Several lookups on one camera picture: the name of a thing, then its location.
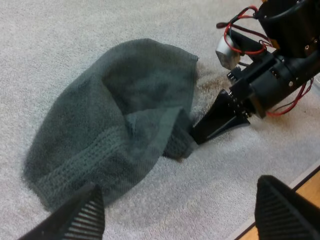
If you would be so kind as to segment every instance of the gray carpet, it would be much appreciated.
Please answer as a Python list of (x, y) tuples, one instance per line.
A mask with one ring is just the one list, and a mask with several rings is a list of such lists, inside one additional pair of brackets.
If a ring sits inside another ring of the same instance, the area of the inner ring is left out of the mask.
[[(54, 100), (106, 50), (151, 38), (200, 57), (193, 117), (227, 71), (215, 55), (227, 21), (258, 0), (26, 0), (0, 3), (0, 239), (14, 240), (48, 216), (21, 180), (23, 161)], [(248, 27), (259, 30), (257, 22)], [(290, 114), (222, 135), (176, 162), (161, 158), (105, 210), (104, 239), (224, 239), (254, 212), (256, 182), (289, 184), (320, 159), (314, 89)]]

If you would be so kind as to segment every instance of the red wire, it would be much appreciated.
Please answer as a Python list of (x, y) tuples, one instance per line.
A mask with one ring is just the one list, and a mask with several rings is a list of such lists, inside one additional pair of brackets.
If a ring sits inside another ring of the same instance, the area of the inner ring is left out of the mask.
[[(238, 14), (237, 19), (239, 20), (239, 19), (252, 18), (252, 16), (250, 16), (250, 15), (244, 15), (249, 9), (254, 10), (255, 13), (258, 12), (258, 8), (257, 8), (256, 6), (251, 5), (251, 6), (247, 7), (247, 8), (245, 8), (244, 10), (242, 10), (242, 11)], [(264, 43), (262, 43), (262, 48), (261, 48), (260, 50), (258, 50), (258, 51), (241, 51), (240, 49), (237, 49), (237, 48), (231, 46), (231, 45), (229, 44), (228, 40), (227, 40), (227, 35), (228, 35), (228, 31), (229, 31), (229, 29), (230, 29), (230, 27), (231, 27), (232, 25), (233, 25), (233, 22), (229, 22), (229, 24), (228, 24), (228, 25), (226, 26), (226, 28), (225, 28), (223, 37), (224, 37), (225, 43), (226, 43), (226, 44), (229, 46), (229, 48), (231, 48), (234, 52), (237, 52), (237, 53), (240, 53), (240, 54), (245, 54), (245, 55), (258, 55), (258, 54), (261, 54), (261, 53), (263, 53), (264, 51), (267, 50), (267, 46), (266, 46)]]
[(267, 47), (273, 48), (273, 46), (272, 46), (269, 42), (267, 42), (267, 41), (259, 40), (259, 43), (262, 44), (262, 45), (266, 45)]
[(281, 115), (287, 114), (288, 112), (290, 112), (299, 102), (300, 99), (302, 99), (310, 90), (312, 87), (312, 84), (314, 82), (314, 79), (312, 78), (310, 80), (310, 86), (306, 89), (306, 91), (304, 92), (307, 83), (304, 83), (298, 93), (298, 95), (296, 96), (296, 98), (294, 99), (292, 105), (290, 107), (288, 107), (286, 110), (281, 111), (281, 112), (267, 112), (266, 114), (270, 117), (279, 117)]
[(239, 25), (236, 25), (236, 24), (232, 24), (231, 27), (234, 28), (234, 29), (239, 29), (239, 30), (241, 30), (241, 31), (243, 31), (243, 32), (246, 32), (246, 33), (248, 33), (248, 34), (256, 35), (256, 36), (258, 36), (258, 37), (260, 37), (260, 38), (263, 38), (263, 39), (266, 40), (266, 41), (269, 41), (269, 38), (268, 38), (267, 36), (263, 35), (263, 34), (260, 33), (260, 32), (253, 31), (253, 30), (244, 28), (244, 27), (239, 26)]
[(224, 41), (225, 43), (229, 46), (229, 48), (231, 48), (233, 51), (237, 52), (237, 53), (240, 53), (240, 54), (245, 54), (245, 55), (258, 55), (258, 54), (261, 54), (263, 53), (265, 50), (267, 50), (267, 47), (266, 45), (263, 43), (262, 44), (262, 48), (258, 51), (241, 51), (240, 49), (237, 49), (233, 46), (231, 46), (227, 40), (227, 35), (228, 35), (228, 30), (229, 28), (231, 27), (232, 23), (229, 23), (226, 28), (225, 28), (225, 31), (224, 31)]

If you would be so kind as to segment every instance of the black plastic part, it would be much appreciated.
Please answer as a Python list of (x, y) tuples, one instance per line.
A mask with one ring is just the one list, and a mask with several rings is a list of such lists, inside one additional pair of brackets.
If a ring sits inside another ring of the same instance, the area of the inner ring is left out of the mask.
[(319, 0), (268, 0), (256, 17), (280, 54), (305, 58), (318, 49)]
[(260, 240), (320, 240), (320, 209), (273, 176), (258, 180), (254, 215)]
[(236, 68), (232, 70), (232, 75), (236, 76), (237, 79), (231, 80), (229, 75), (228, 78), (233, 83), (230, 90), (237, 101), (242, 102), (253, 94), (253, 90), (250, 87), (251, 83), (259, 78), (262, 73), (268, 71), (275, 63), (275, 57), (271, 53), (266, 52), (256, 56), (254, 62), (242, 70), (241, 73)]
[(274, 57), (274, 65), (251, 83), (259, 107), (264, 112), (320, 72), (319, 51), (306, 58), (288, 58), (277, 54)]
[(236, 106), (234, 99), (223, 89), (190, 134), (197, 144), (203, 144), (226, 131), (249, 124), (241, 107)]
[(236, 44), (238, 49), (241, 49), (243, 52), (246, 51), (259, 51), (262, 49), (262, 45), (251, 38), (238, 33), (237, 31), (230, 30), (228, 32), (232, 41)]
[(89, 183), (19, 240), (102, 240), (104, 231), (102, 192)]

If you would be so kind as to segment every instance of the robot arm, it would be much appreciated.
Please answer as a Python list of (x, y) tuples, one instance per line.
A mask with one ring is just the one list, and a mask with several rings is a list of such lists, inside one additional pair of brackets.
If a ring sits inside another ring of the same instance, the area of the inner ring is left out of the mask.
[[(255, 11), (251, 18), (260, 22), (267, 37), (234, 24), (249, 18), (244, 15), (248, 9)], [(194, 126), (191, 135), (195, 141), (202, 144), (233, 128), (247, 126), (253, 114), (263, 119), (291, 111), (320, 72), (319, 22), (320, 0), (267, 0), (259, 10), (248, 7), (230, 22), (217, 24), (218, 28), (226, 27), (216, 53), (222, 66), (231, 70), (227, 77), (232, 86), (229, 91), (220, 91), (211, 109)], [(231, 27), (264, 40), (256, 42)], [(276, 50), (270, 53), (267, 46)], [(252, 59), (243, 70), (236, 66), (241, 55)], [(298, 96), (286, 110), (269, 112), (298, 88)]]

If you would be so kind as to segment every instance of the gray towel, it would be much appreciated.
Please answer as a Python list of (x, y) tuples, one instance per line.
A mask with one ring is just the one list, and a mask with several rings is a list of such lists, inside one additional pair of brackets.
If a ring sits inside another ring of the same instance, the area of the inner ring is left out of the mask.
[(107, 51), (57, 98), (29, 150), (24, 177), (54, 210), (88, 182), (110, 204), (161, 155), (187, 157), (198, 57), (150, 39)]

